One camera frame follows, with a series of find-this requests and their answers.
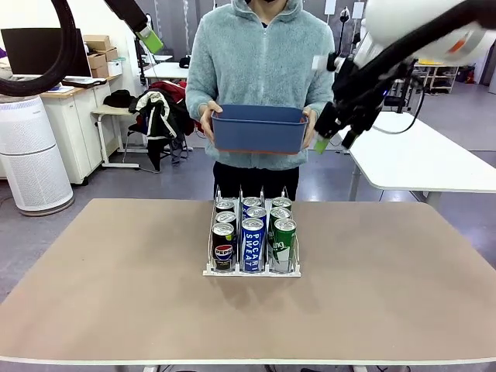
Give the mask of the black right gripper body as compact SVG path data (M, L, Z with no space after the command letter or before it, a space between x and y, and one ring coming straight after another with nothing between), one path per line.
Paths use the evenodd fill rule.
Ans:
M338 130L349 126L354 131L369 131L383 107L384 93L369 91L358 98L336 104Z

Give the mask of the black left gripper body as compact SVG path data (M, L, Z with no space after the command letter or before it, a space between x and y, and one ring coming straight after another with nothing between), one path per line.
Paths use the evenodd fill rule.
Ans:
M148 18L135 0L105 0L106 5L134 33L150 33Z

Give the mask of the person's left hand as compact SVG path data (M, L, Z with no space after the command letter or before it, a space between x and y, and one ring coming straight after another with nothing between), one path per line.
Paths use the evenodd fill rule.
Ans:
M308 123L305 129L305 136L304 136L302 148L307 149L315 137L315 124L317 122L319 115L317 111L311 108L310 106L306 106L303 109L303 115L308 120Z

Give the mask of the person's right hand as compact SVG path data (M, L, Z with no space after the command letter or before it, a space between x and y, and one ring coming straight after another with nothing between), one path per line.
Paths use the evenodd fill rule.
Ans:
M200 114L200 123L203 133L211 143L214 143L215 138L212 131L212 114L222 113L221 106L211 100L207 104L200 105L198 112Z

